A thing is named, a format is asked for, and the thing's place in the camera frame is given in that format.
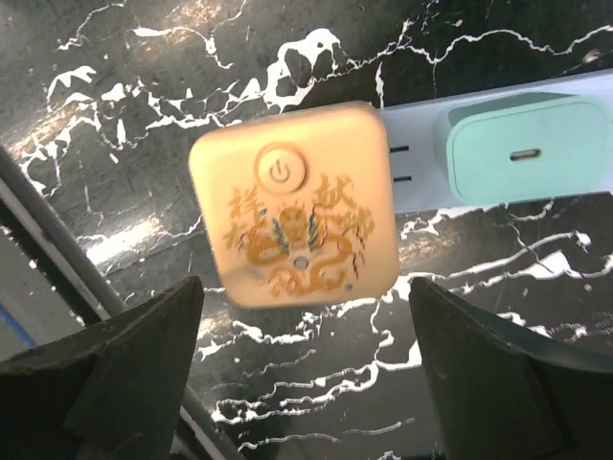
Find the mint green usb charger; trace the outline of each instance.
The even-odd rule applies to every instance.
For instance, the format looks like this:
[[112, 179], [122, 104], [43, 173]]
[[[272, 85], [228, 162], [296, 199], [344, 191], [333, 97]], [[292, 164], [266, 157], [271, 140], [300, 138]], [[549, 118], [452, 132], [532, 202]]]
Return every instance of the mint green usb charger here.
[[435, 153], [468, 205], [579, 195], [607, 172], [612, 121], [598, 98], [522, 93], [442, 114]]

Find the marble countertop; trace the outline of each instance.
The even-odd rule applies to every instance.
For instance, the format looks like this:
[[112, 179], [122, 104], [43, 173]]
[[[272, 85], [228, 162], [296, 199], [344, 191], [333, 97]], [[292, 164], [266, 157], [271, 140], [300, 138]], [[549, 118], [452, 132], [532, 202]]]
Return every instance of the marble countertop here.
[[398, 215], [386, 296], [251, 311], [217, 279], [187, 155], [264, 114], [613, 67], [611, 2], [8, 0], [0, 37], [0, 142], [111, 286], [133, 306], [203, 280], [190, 385], [245, 457], [437, 457], [415, 276], [610, 353], [611, 194]]

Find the power strip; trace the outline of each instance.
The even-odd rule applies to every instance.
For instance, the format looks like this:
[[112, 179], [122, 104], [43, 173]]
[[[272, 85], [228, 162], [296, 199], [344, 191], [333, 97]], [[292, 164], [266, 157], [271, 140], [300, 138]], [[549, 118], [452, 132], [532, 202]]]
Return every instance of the power strip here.
[[[381, 110], [387, 128], [394, 172], [396, 212], [410, 213], [465, 206], [449, 188], [434, 156], [435, 118], [454, 107], [482, 103], [524, 92], [550, 92], [596, 96], [613, 106], [613, 70], [539, 81]], [[593, 193], [613, 191], [613, 164]]]

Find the power button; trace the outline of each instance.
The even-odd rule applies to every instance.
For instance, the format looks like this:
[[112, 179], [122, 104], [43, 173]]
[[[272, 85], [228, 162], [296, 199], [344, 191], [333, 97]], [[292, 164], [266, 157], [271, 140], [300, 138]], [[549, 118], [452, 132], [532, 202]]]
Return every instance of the power button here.
[[298, 190], [307, 175], [302, 155], [288, 146], [263, 150], [256, 169], [262, 186], [277, 195], [291, 194]]

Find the outlet slot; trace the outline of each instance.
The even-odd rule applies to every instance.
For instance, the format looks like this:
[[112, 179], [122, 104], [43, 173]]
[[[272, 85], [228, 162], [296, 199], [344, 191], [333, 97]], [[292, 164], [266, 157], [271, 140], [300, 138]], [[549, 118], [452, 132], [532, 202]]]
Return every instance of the outlet slot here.
[[509, 157], [511, 161], [532, 160], [540, 156], [540, 149], [514, 151]]
[[390, 153], [398, 153], [399, 151], [409, 151], [409, 146], [398, 146], [390, 148]]
[[401, 175], [399, 177], [394, 177], [394, 182], [410, 182], [413, 180], [412, 175]]

